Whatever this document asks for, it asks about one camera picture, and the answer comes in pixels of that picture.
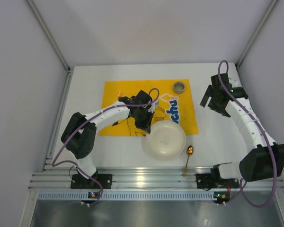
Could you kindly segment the yellow Pikachu cloth placemat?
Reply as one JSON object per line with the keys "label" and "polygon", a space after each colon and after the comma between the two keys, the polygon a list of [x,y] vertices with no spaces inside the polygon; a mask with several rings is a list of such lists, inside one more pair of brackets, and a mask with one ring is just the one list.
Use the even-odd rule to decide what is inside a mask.
{"label": "yellow Pikachu cloth placemat", "polygon": [[151,123],[163,120],[173,121],[182,127],[186,135],[197,135],[198,127],[189,80],[179,80],[185,84],[185,91],[182,94],[176,94],[173,91],[173,85],[177,81],[176,79],[107,81],[102,108],[113,104],[119,92],[122,92],[122,96],[132,97],[140,90],[149,93],[152,88],[157,88],[160,91],[159,105],[155,108]]}

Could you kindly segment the gold spoon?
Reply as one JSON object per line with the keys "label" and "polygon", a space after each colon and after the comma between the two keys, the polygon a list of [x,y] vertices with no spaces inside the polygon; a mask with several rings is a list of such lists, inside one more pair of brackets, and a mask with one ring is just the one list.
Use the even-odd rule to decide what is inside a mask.
{"label": "gold spoon", "polygon": [[183,177],[187,176],[187,168],[188,168],[188,162],[189,162],[189,158],[192,156],[194,152],[194,147],[192,145],[188,146],[187,150],[186,150],[186,155],[187,155],[187,159],[186,159],[186,164],[182,173]]}

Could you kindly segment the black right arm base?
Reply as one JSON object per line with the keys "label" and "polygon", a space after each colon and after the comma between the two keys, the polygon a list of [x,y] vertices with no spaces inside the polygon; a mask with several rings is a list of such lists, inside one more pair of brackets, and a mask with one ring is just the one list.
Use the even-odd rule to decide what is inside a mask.
{"label": "black right arm base", "polygon": [[217,188],[237,189],[240,187],[238,179],[222,179],[218,167],[219,165],[214,165],[210,173],[195,175],[198,189],[209,191]]}

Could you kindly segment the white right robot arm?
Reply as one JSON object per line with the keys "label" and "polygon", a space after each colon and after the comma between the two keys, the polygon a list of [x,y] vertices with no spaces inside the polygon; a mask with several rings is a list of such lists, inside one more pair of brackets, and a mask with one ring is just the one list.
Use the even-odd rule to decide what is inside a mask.
{"label": "white right robot arm", "polygon": [[284,168],[284,144],[277,142],[265,131],[251,108],[248,95],[242,87],[233,87],[228,74],[211,76],[201,106],[230,117],[235,122],[247,147],[241,161],[217,164],[212,169],[220,179],[242,178],[247,182],[280,176]]}

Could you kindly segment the speckled ceramic cup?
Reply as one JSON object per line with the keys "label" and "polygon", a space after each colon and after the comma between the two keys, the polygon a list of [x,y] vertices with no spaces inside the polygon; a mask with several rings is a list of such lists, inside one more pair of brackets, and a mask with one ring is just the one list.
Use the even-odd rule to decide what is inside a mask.
{"label": "speckled ceramic cup", "polygon": [[177,81],[173,85],[173,91],[176,94],[182,94],[185,91],[185,84],[181,81]]}

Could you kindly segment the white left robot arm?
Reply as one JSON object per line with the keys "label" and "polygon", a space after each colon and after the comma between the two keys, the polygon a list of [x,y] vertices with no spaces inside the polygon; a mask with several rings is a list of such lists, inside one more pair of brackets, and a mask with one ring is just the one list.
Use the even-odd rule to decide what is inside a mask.
{"label": "white left robot arm", "polygon": [[110,125],[117,125],[121,120],[133,118],[135,127],[149,134],[158,105],[158,97],[152,99],[150,93],[140,90],[137,95],[120,97],[99,111],[89,114],[76,112],[62,133],[62,149],[66,148],[74,155],[78,173],[89,179],[97,172],[91,157],[96,133]]}

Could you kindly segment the cream round plate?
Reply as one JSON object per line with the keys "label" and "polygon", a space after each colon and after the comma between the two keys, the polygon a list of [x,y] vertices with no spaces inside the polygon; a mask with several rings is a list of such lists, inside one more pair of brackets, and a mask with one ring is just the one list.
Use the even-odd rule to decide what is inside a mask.
{"label": "cream round plate", "polygon": [[144,141],[146,151],[159,159],[177,157],[184,150],[185,145],[185,132],[179,124],[173,121],[154,123]]}

